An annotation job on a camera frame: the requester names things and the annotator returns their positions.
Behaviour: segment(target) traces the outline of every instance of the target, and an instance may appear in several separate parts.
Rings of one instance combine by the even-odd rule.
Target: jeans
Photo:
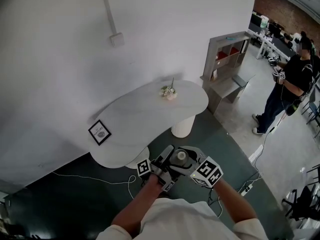
[[[276,116],[291,105],[292,102],[290,101],[281,101],[281,90],[279,90],[279,86],[275,85],[266,101],[264,113],[257,117],[259,121],[258,131],[265,134],[276,119]]]

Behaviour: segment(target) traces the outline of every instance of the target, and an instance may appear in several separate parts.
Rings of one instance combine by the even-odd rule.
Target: gray shelving unit
[[[222,99],[227,98],[231,103],[238,100],[254,76],[241,68],[250,39],[245,31],[210,39],[201,79],[209,97],[208,109],[213,114]]]

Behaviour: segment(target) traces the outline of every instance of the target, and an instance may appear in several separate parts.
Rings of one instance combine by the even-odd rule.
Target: small flower arrangement
[[[167,99],[168,101],[172,101],[177,97],[177,91],[174,89],[174,80],[175,78],[172,79],[172,84],[171,85],[165,85],[161,88],[159,95]]]

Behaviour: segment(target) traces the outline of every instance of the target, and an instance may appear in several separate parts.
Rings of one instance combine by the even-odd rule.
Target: dark green floor
[[[235,189],[255,173],[239,146],[207,110],[196,116],[188,137],[177,139],[167,130],[156,138],[148,146],[150,158],[157,157],[170,144],[200,148],[220,164],[224,179]],[[130,175],[136,175],[136,171],[126,167],[101,167],[89,153],[56,172],[112,182],[125,182]],[[140,179],[130,185],[134,196],[141,188],[140,185]],[[208,189],[194,184],[186,177],[181,177],[169,192],[171,198],[183,198],[188,202],[207,201],[208,193]],[[217,198],[214,191],[212,198]],[[269,239],[292,239],[293,232],[263,180],[255,182],[245,198],[256,210]],[[127,184],[110,185],[87,178],[61,177],[51,173],[7,198],[7,204],[9,199],[10,219],[21,225],[27,236],[38,235],[43,239],[95,239],[130,202],[131,197]],[[217,215],[220,213],[217,202],[212,205],[212,209]],[[233,223],[225,210],[220,219],[232,227]]]

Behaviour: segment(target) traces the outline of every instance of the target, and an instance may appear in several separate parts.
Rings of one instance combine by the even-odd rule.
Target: black picture frame
[[[95,138],[95,136],[91,132],[91,129],[94,128],[98,123],[100,123],[103,126],[103,128],[106,130],[106,132],[108,133],[100,142]],[[92,125],[90,127],[90,129],[88,131],[89,131],[90,135],[92,136],[92,138],[95,140],[95,142],[98,144],[98,146],[100,146],[103,142],[105,142],[106,139],[108,139],[111,136],[111,132],[107,129],[107,127],[103,124],[103,122],[101,122],[100,119],[98,121],[96,121],[94,123],[94,125]]]

